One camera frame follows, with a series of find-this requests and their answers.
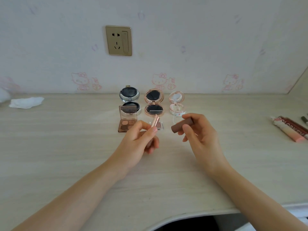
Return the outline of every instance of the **silver compact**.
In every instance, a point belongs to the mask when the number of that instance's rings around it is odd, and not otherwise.
[[[137,115],[141,113],[140,105],[136,102],[140,96],[140,93],[136,88],[127,85],[120,91],[119,96],[120,99],[125,102],[123,106],[136,106]]]

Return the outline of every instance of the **forearm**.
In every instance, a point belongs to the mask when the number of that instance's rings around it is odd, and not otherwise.
[[[119,167],[107,160],[13,231],[79,230],[107,190],[121,177]]]
[[[256,230],[308,230],[308,227],[233,168],[214,177]]]

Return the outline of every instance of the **outlet switch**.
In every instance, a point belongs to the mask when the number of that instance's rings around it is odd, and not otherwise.
[[[106,26],[110,55],[132,55],[132,35],[130,27]]]

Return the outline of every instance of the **brown tube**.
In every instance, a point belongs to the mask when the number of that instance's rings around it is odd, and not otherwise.
[[[192,118],[187,118],[187,119],[182,120],[182,121],[180,121],[179,123],[173,125],[173,126],[171,127],[173,133],[176,133],[176,132],[181,131],[181,130],[182,130],[182,126],[183,126],[184,124],[187,124],[187,125],[192,126],[192,125],[194,124],[193,119],[192,119]]]

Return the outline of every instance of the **white compact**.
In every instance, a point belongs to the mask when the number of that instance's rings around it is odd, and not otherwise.
[[[170,105],[170,113],[174,116],[181,117],[186,112],[186,108],[181,103],[184,100],[184,94],[180,91],[175,91],[170,94],[169,102]]]

